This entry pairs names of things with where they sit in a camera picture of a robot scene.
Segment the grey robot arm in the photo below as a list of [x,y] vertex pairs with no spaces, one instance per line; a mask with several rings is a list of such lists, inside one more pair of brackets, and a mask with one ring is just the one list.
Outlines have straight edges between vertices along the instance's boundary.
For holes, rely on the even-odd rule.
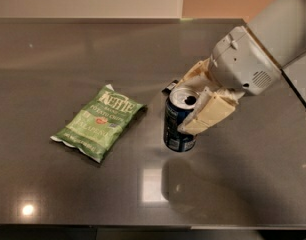
[[180,87],[197,90],[199,97],[178,130],[197,135],[216,125],[243,96],[261,94],[304,56],[306,0],[274,0],[249,23],[233,28],[180,80]]

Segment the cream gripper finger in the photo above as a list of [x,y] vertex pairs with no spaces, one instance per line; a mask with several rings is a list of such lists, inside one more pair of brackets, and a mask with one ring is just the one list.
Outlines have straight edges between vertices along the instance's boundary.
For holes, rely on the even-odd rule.
[[209,70],[210,59],[197,62],[177,83],[177,87],[192,88],[198,92],[208,89],[212,92],[221,88]]
[[198,98],[194,110],[183,120],[177,130],[190,135],[206,131],[232,114],[244,95],[244,91],[227,88],[211,91],[206,87]]

